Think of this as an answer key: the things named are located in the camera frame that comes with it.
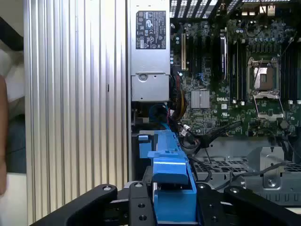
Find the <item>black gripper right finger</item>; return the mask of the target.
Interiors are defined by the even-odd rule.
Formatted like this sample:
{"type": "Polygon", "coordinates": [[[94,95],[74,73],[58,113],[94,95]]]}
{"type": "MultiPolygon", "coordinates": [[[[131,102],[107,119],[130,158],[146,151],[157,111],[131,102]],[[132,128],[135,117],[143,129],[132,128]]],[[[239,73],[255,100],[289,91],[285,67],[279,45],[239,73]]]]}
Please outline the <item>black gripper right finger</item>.
{"type": "Polygon", "coordinates": [[[222,193],[197,184],[197,217],[201,226],[299,226],[301,216],[249,189],[230,186],[222,193]]]}

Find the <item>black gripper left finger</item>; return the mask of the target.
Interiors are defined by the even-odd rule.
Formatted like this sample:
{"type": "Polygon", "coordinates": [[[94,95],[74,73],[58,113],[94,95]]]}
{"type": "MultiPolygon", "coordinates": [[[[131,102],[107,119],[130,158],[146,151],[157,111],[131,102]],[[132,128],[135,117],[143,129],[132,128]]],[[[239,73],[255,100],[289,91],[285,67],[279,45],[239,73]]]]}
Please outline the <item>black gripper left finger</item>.
{"type": "Polygon", "coordinates": [[[133,182],[119,191],[99,185],[33,223],[35,226],[155,226],[145,183],[133,182]]]}

